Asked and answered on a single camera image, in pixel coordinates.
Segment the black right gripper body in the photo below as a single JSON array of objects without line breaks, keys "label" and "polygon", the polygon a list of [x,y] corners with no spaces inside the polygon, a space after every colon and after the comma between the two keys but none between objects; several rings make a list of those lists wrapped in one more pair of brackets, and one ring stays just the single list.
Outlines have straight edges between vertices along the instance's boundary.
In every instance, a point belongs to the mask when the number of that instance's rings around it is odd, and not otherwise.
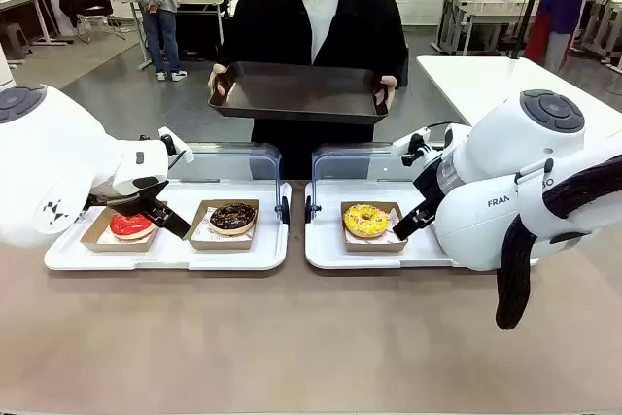
[{"label": "black right gripper body", "polygon": [[423,196],[424,200],[416,207],[418,212],[435,214],[440,202],[445,197],[437,178],[438,167],[442,157],[437,156],[430,161],[423,171],[413,181],[414,187]]}]

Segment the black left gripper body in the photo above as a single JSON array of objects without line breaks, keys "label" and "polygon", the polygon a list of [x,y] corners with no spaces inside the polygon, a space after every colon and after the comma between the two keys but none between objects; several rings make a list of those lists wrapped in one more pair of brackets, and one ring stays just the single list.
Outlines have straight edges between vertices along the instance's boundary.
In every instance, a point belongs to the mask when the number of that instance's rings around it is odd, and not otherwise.
[{"label": "black left gripper body", "polygon": [[169,209],[157,196],[168,185],[156,177],[136,180],[133,194],[104,195],[91,193],[85,203],[85,211],[91,207],[108,207],[125,217],[142,215],[154,224],[165,224],[169,220]]}]

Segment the jacket person's right hand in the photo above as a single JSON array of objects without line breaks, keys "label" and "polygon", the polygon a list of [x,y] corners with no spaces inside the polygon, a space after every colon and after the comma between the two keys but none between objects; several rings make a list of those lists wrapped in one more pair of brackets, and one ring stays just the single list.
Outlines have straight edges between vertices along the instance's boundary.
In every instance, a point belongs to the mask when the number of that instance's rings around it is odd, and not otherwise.
[{"label": "jacket person's right hand", "polygon": [[213,65],[212,71],[208,79],[208,87],[212,95],[226,97],[227,95],[227,67],[216,63]]}]

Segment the jacket person's left hand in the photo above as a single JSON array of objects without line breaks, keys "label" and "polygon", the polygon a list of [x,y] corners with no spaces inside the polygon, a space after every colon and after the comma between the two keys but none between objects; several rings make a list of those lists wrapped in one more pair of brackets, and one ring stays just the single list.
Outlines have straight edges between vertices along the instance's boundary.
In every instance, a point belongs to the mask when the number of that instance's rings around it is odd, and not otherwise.
[{"label": "jacket person's left hand", "polygon": [[384,75],[375,89],[374,99],[377,107],[385,106],[390,110],[397,90],[397,79],[394,76]]}]

